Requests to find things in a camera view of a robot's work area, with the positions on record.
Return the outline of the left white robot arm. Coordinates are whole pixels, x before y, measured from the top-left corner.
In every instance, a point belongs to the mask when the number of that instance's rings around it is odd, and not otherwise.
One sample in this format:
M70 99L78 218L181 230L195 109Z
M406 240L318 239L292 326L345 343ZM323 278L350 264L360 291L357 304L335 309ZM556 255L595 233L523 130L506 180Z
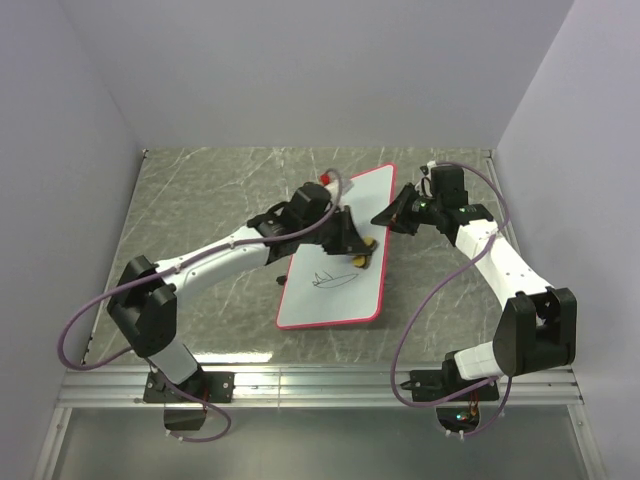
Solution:
M179 339L180 308L204 290L290 256L326 254L355 267L379 268L384 232L359 228L349 207L281 202L224 239L168 260L145 256L125 267L107 312L135 354L160 370L180 402L202 390L201 366Z

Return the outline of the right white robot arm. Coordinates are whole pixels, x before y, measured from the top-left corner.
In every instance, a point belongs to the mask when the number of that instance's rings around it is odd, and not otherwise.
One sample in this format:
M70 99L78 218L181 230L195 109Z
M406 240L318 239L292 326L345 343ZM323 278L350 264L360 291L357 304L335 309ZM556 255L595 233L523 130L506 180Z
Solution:
M536 274L499 232L490 211L467 199L460 187L426 197L409 183L371 220L409 235L421 225L436 227L469 258L502 307L492 340L446 356L441 386L455 400L466 398L481 379L570 365L576 356L575 295Z

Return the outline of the yellow whiteboard eraser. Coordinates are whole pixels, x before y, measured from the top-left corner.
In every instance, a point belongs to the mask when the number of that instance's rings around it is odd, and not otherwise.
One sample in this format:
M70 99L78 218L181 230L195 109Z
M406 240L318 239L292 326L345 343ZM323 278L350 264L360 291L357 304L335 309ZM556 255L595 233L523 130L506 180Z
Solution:
M365 237L364 244L367 247L364 254L353 256L351 263L355 268L367 269L370 265L373 253L378 247L378 242L373 237Z

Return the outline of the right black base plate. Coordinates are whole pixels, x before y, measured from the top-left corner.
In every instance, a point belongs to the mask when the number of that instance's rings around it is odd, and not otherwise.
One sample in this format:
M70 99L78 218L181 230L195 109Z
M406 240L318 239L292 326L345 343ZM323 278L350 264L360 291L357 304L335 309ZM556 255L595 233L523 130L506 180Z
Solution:
M411 370L409 379L400 384L400 388L411 393L414 402L426 403L453 395L467 387L474 386L481 379L463 380L456 375L448 375L436 370ZM497 401L500 398L498 386L487 384L467 392L455 401Z

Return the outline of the aluminium front rail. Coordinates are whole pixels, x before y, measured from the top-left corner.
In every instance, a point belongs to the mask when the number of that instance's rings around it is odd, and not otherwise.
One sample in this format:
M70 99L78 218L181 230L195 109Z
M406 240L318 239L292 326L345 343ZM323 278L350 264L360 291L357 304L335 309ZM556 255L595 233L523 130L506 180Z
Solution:
M396 407L383 365L206 365L206 371L230 371L235 388L229 408ZM143 407L149 368L111 365L65 374L59 408ZM578 405L583 402L573 371L552 369L513 380L509 405Z

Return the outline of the red framed whiteboard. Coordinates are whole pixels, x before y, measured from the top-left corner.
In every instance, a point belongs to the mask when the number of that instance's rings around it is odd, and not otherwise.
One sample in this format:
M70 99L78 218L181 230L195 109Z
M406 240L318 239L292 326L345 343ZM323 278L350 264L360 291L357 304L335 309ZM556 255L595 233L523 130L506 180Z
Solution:
M289 262L276 325L283 330L366 323L380 313L390 232L371 223L393 200L396 166L389 163L352 177L343 198L358 233L376 240L368 265L347 256L328 256L321 247L302 245Z

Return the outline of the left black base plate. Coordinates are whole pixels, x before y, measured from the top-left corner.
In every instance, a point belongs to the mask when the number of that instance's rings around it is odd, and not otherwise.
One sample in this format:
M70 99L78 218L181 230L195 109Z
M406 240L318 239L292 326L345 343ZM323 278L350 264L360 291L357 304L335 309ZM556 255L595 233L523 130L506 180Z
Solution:
M211 403L230 403L235 387L235 374L229 371L198 371L176 387L184 393ZM143 402L170 404L189 402L178 395L160 372L151 371L146 380Z

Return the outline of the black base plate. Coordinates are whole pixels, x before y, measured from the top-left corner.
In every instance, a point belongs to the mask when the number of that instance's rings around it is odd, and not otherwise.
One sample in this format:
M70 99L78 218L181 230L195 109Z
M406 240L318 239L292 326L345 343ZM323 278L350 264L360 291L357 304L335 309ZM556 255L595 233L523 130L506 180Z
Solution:
M229 371L198 371L176 387L184 393L211 403L230 403L235 387L235 374ZM178 395L160 372L151 371L146 380L143 402L170 404L189 402Z
M456 375L448 375L436 370L411 370L409 379L400 384L400 388L411 393L414 402L426 403L453 395L467 387L474 386L481 379L463 380ZM497 401L500 398L498 386L487 384L467 392L455 401Z

